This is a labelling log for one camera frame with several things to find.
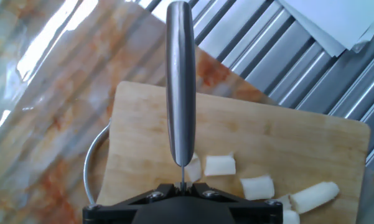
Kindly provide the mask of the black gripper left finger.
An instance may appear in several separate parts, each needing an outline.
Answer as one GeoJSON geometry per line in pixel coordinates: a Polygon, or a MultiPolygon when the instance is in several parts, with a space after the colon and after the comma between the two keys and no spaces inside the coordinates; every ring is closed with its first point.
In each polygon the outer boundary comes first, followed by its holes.
{"type": "Polygon", "coordinates": [[[160,184],[157,189],[129,198],[114,205],[88,205],[82,210],[83,224],[132,223],[137,211],[145,205],[181,196],[174,184],[160,184]]]}

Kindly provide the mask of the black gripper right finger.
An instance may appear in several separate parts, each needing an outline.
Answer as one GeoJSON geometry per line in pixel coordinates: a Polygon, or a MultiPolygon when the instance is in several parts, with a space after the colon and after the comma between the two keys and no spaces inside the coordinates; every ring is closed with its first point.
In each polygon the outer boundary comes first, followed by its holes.
{"type": "Polygon", "coordinates": [[[195,202],[188,205],[192,223],[268,223],[282,224],[283,206],[280,202],[267,200],[254,202],[209,187],[206,183],[184,184],[184,195],[195,202]]]}

